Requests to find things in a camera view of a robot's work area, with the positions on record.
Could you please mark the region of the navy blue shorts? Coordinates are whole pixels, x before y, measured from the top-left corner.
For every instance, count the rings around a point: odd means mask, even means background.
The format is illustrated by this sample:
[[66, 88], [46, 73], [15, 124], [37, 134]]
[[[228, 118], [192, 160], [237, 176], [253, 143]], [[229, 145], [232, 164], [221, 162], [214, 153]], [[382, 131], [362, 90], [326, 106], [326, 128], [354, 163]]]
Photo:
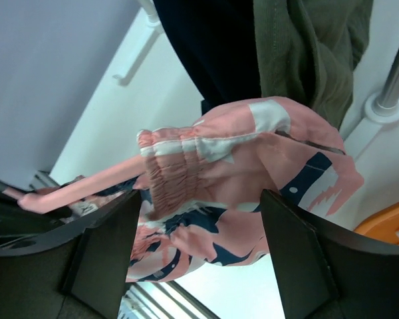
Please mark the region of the navy blue shorts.
[[154, 0], [164, 31], [203, 97], [201, 112], [261, 97], [252, 1]]

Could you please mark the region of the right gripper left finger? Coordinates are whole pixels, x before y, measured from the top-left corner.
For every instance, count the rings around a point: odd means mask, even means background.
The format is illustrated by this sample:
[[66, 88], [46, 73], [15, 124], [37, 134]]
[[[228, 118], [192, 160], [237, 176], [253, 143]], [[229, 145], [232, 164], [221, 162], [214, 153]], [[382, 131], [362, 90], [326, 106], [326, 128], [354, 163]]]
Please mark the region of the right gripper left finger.
[[0, 203], [0, 318], [115, 318], [141, 198], [63, 224]]

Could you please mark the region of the pink patterned shorts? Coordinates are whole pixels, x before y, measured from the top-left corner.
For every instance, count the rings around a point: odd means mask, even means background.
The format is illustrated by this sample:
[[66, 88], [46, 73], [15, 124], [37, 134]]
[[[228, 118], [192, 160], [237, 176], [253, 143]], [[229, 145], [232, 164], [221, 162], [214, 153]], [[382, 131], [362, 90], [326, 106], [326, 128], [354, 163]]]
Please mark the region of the pink patterned shorts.
[[267, 255], [265, 189], [326, 216], [364, 183], [337, 129], [283, 97], [224, 104], [186, 128], [143, 130], [138, 145], [146, 172], [133, 182], [142, 206], [127, 282]]

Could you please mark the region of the olive green shorts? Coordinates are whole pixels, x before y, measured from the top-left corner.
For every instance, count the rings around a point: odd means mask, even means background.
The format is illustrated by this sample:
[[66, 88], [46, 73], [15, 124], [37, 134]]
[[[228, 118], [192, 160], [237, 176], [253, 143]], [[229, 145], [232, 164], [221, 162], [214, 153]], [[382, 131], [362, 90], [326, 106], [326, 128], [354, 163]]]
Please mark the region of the olive green shorts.
[[340, 128], [369, 44], [372, 7], [355, 0], [254, 1], [262, 95], [290, 98]]

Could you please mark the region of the pink hanger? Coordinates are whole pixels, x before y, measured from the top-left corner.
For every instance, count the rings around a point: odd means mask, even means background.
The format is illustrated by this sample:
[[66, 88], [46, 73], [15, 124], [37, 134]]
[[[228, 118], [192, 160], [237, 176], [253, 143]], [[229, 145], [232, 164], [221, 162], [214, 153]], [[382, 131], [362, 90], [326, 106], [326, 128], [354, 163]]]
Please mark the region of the pink hanger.
[[44, 214], [122, 183], [127, 179], [132, 179], [145, 171], [144, 160], [142, 156], [137, 155], [46, 195], [22, 194], [11, 187], [6, 187], [2, 193], [16, 199], [23, 209]]

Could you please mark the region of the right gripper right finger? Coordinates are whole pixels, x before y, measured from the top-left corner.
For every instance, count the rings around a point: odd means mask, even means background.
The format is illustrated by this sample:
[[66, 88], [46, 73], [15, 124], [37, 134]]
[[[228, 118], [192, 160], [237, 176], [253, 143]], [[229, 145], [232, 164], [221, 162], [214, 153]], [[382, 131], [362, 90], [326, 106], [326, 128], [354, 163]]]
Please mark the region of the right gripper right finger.
[[265, 190], [261, 215], [286, 318], [399, 318], [399, 246]]

